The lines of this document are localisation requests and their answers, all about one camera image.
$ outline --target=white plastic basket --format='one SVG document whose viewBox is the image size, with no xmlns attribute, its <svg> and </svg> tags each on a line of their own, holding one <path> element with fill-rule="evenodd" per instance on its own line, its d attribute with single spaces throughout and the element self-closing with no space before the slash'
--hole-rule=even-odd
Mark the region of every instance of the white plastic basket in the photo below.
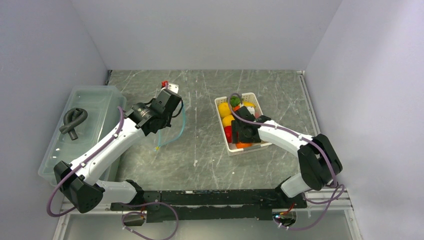
<svg viewBox="0 0 424 240">
<path fill-rule="evenodd" d="M 227 138 L 226 138 L 225 132 L 224 132 L 223 122 L 222 122 L 221 117 L 220 117 L 220 112 L 218 111 L 218 105 L 220 105 L 221 103 L 226 103 L 227 99 L 228 98 L 226 96 L 215 98 L 215 108 L 216 108 L 216 115 L 218 117 L 219 126 L 221 128 L 222 136 L 224 138 L 224 144 L 226 146 L 226 150 L 228 152 L 228 155 L 234 156 L 234 155 L 238 155 L 238 154 L 244 154 L 244 153 L 249 153 L 249 152 L 253 152 L 253 151 L 257 151 L 257 150 L 262 150 L 262 149 L 266 149 L 269 145 L 271 145 L 272 143 L 270 143 L 270 142 L 262 141 L 262 142 L 258 142 L 258 143 L 253 143 L 253 145 L 250 146 L 250 147 L 237 148 L 234 143 L 228 143 L 227 142 Z M 253 92 L 243 93 L 241 95 L 241 99 L 243 101 L 253 103 L 255 105 L 255 108 L 254 108 L 255 112 L 258 112 L 259 115 L 263 114 L 261 106 L 259 106 L 258 99 L 256 98 L 256 95 Z"/>
</svg>

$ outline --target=transparent storage bin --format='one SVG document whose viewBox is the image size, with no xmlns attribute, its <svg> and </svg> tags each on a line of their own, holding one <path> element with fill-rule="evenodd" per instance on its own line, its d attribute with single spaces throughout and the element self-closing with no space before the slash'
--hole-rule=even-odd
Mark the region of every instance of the transparent storage bin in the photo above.
<svg viewBox="0 0 424 240">
<path fill-rule="evenodd" d="M 125 107 L 127 99 L 115 86 L 75 86 L 65 105 L 62 115 L 48 145 L 38 174 L 52 186 L 56 186 L 53 167 L 60 161 L 70 163 L 97 144 L 118 123 L 118 106 Z M 61 134 L 65 113 L 73 108 L 85 109 L 87 119 L 75 128 L 78 139 L 72 141 L 68 134 Z M 100 177 L 100 180 L 113 181 L 119 161 L 115 161 Z"/>
<path fill-rule="evenodd" d="M 224 138 L 224 144 L 225 144 L 228 155 L 229 156 L 239 155 L 239 154 L 249 153 L 249 152 L 268 148 L 268 146 L 271 145 L 272 143 L 266 142 L 266 141 L 253 143 L 252 146 L 245 147 L 245 148 L 237 148 L 234 143 L 227 142 L 223 122 L 220 117 L 220 112 L 218 111 L 218 105 L 220 105 L 221 103 L 226 103 L 227 99 L 228 97 L 226 96 L 215 98 L 215 108 L 216 108 L 216 115 L 218 116 L 219 126 L 221 128 L 222 136 Z M 259 113 L 259 115 L 264 114 L 262 112 L 261 106 L 259 106 L 258 99 L 256 98 L 256 95 L 253 92 L 243 93 L 241 95 L 241 99 L 243 101 L 253 103 L 255 105 L 255 108 L 254 108 L 255 113 Z"/>
</svg>

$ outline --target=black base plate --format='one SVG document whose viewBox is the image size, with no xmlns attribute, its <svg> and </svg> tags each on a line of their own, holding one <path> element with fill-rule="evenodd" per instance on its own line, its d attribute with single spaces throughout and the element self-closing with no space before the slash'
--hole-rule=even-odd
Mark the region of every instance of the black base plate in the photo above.
<svg viewBox="0 0 424 240">
<path fill-rule="evenodd" d="M 272 220 L 272 209 L 288 209 L 293 203 L 295 203 L 294 208 L 304 209 L 307 207 L 306 201 L 300 194 L 286 199 L 275 189 L 144 192 L 146 203 L 156 200 L 172 205 L 180 220 L 241 218 Z M 112 203 L 110 209 L 112 211 L 138 211 L 140 207 L 130 208 L 119 203 Z M 147 223 L 160 223 L 175 219 L 172 211 L 162 205 L 150 205 L 146 210 Z"/>
</svg>

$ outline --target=black hose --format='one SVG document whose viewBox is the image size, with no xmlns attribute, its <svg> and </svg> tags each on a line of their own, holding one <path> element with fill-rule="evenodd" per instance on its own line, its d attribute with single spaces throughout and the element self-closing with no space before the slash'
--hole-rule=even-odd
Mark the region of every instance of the black hose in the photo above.
<svg viewBox="0 0 424 240">
<path fill-rule="evenodd" d="M 144 103 L 144 105 L 149 105 L 153 102 L 153 100 L 156 100 L 156 98 L 152 98 L 150 101 L 148 101 L 147 103 Z"/>
<path fill-rule="evenodd" d="M 180 113 L 181 113 L 181 110 L 183 110 L 183 100 L 182 100 L 182 99 L 181 99 L 181 107 L 179 108 L 178 113 L 177 113 L 175 116 L 172 116 L 172 117 L 173 117 L 173 118 L 178 117 L 178 115 L 180 115 Z"/>
<path fill-rule="evenodd" d="M 59 127 L 59 131 L 62 134 L 69 134 L 70 139 L 73 141 L 78 139 L 77 132 L 75 128 L 82 124 L 89 114 L 85 109 L 82 108 L 73 108 L 65 113 L 63 116 L 63 126 Z"/>
</svg>

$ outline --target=red pepper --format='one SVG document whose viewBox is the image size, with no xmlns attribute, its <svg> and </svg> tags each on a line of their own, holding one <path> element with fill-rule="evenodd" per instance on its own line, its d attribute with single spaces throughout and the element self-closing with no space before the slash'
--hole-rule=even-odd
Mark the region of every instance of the red pepper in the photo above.
<svg viewBox="0 0 424 240">
<path fill-rule="evenodd" d="M 231 126 L 224 127 L 224 132 L 225 132 L 226 141 L 230 144 L 233 141 L 231 138 L 232 137 Z"/>
</svg>

